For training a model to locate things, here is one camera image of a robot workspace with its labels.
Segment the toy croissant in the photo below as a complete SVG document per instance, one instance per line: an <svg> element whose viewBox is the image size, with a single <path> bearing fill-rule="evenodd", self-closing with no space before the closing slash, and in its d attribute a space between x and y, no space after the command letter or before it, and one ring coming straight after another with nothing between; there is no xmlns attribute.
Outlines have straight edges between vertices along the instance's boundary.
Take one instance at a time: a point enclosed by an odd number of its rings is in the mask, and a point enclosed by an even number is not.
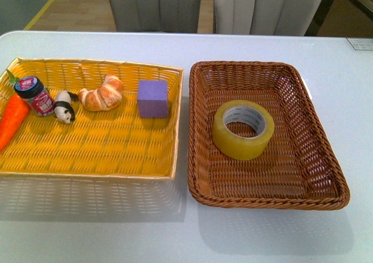
<svg viewBox="0 0 373 263"><path fill-rule="evenodd" d="M115 75L106 75L101 87L96 90L83 88L79 91L79 101L90 111L111 110L122 101L123 83Z"/></svg>

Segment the wooden floor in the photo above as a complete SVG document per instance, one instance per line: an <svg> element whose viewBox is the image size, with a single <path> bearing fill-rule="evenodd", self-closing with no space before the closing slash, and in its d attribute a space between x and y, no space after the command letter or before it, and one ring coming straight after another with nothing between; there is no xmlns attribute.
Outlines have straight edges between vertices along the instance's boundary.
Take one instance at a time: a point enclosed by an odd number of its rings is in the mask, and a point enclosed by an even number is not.
<svg viewBox="0 0 373 263"><path fill-rule="evenodd" d="M213 0L202 0L198 33L212 33ZM115 31L109 0L54 0L30 30Z"/></svg>

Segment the packing tape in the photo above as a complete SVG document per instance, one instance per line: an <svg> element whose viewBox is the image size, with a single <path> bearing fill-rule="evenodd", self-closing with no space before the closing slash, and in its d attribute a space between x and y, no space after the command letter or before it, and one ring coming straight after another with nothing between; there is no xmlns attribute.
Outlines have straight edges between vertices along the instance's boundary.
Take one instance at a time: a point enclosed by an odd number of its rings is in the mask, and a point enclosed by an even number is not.
<svg viewBox="0 0 373 263"><path fill-rule="evenodd" d="M227 124L232 122L248 124L257 136L247 138L236 135L227 128ZM234 100L222 104L217 110L212 138L225 155L237 160L250 160L262 154L274 131L273 118L265 108L251 101Z"/></svg>

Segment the purple cube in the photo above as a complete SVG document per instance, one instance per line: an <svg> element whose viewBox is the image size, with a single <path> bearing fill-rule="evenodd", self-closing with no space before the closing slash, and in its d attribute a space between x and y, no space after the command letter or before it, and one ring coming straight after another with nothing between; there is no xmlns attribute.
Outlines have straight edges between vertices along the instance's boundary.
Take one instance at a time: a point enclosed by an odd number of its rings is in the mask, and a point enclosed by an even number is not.
<svg viewBox="0 0 373 263"><path fill-rule="evenodd" d="M140 80L138 107L141 118L168 117L167 81Z"/></svg>

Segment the white chair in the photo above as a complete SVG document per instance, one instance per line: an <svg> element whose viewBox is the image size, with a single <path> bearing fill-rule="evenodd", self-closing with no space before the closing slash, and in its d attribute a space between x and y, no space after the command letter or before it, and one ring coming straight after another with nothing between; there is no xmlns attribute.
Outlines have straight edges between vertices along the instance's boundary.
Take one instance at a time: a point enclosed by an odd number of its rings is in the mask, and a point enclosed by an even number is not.
<svg viewBox="0 0 373 263"><path fill-rule="evenodd" d="M214 0L214 32L303 36L321 0Z"/></svg>
<svg viewBox="0 0 373 263"><path fill-rule="evenodd" d="M110 0L117 31L197 33L200 0Z"/></svg>

